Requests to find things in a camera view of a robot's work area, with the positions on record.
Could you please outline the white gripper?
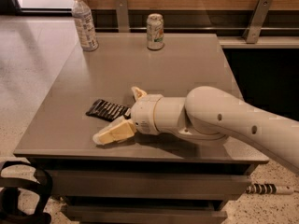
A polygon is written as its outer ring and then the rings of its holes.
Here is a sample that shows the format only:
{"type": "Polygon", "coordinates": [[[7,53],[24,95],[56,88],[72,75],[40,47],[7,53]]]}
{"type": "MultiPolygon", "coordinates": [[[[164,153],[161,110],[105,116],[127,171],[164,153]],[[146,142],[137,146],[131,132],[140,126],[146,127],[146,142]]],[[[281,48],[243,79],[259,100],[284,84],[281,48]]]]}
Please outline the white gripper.
{"type": "Polygon", "coordinates": [[[155,107],[161,94],[148,94],[140,88],[131,88],[135,104],[131,108],[131,119],[124,116],[113,120],[108,126],[100,130],[93,136],[96,145],[106,145],[113,142],[126,140],[135,135],[136,130],[143,134],[158,135],[154,121],[155,107]]]}

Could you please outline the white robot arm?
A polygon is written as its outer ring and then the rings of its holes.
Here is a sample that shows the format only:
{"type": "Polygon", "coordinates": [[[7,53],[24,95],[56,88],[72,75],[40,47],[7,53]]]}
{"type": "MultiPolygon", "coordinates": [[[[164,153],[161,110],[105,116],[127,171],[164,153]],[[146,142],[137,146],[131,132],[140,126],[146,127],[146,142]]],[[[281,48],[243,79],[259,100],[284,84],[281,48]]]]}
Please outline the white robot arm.
{"type": "Polygon", "coordinates": [[[118,117],[93,136],[97,145],[122,141],[137,132],[171,133],[194,143],[221,143],[231,136],[299,172],[299,122],[252,106],[232,94],[201,86],[185,97],[147,94],[133,87],[131,117],[118,117]]]}

